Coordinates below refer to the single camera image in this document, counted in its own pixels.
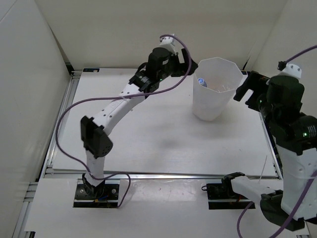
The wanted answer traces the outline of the clear bottle blue label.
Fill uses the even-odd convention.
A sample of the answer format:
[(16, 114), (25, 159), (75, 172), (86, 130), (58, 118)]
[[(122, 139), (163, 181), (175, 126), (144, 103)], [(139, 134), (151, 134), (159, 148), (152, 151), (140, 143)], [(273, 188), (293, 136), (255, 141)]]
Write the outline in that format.
[(198, 83), (203, 87), (207, 87), (207, 83), (202, 78), (198, 78)]

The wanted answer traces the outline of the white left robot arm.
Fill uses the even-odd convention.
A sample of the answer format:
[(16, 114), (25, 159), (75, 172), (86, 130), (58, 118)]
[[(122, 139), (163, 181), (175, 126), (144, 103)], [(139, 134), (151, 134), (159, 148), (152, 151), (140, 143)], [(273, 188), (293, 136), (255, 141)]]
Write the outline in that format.
[(158, 90), (161, 81), (169, 76), (191, 75), (197, 69), (197, 63), (188, 57), (185, 49), (182, 54), (184, 62), (180, 63), (177, 53), (163, 47), (154, 48), (148, 61), (138, 67), (117, 100), (111, 101), (91, 118), (82, 117), (81, 139), (88, 167), (82, 179), (85, 192), (93, 199), (98, 199), (105, 193), (104, 163), (105, 156), (113, 148), (109, 135), (114, 127), (129, 111), (143, 102), (149, 93)]

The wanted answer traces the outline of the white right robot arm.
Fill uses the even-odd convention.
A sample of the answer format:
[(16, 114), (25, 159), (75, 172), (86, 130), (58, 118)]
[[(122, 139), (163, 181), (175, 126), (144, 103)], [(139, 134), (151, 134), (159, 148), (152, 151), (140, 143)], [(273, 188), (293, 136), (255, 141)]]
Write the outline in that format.
[(275, 141), (283, 165), (283, 188), (274, 190), (235, 172), (222, 179), (222, 192), (259, 205), (264, 217), (278, 226), (276, 235), (317, 221), (317, 119), (301, 112), (305, 88), (300, 76), (296, 71), (269, 78), (252, 71), (234, 96), (240, 101), (252, 91), (246, 104), (261, 113)]

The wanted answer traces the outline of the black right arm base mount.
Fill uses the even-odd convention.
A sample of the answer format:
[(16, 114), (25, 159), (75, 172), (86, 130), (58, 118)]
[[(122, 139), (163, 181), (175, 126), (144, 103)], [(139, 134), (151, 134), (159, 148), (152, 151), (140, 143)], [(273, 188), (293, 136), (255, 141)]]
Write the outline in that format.
[(209, 210), (243, 210), (251, 203), (232, 189), (231, 181), (242, 176), (245, 174), (231, 173), (225, 175), (221, 182), (206, 183), (201, 187), (201, 190), (207, 193)]

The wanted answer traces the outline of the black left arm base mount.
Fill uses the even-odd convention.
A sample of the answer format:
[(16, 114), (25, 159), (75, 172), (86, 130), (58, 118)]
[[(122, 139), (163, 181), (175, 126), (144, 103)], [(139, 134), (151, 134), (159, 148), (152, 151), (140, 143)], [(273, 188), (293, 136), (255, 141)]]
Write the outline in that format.
[(82, 180), (77, 181), (74, 194), (74, 208), (117, 208), (120, 182), (106, 181), (95, 195), (87, 193)]

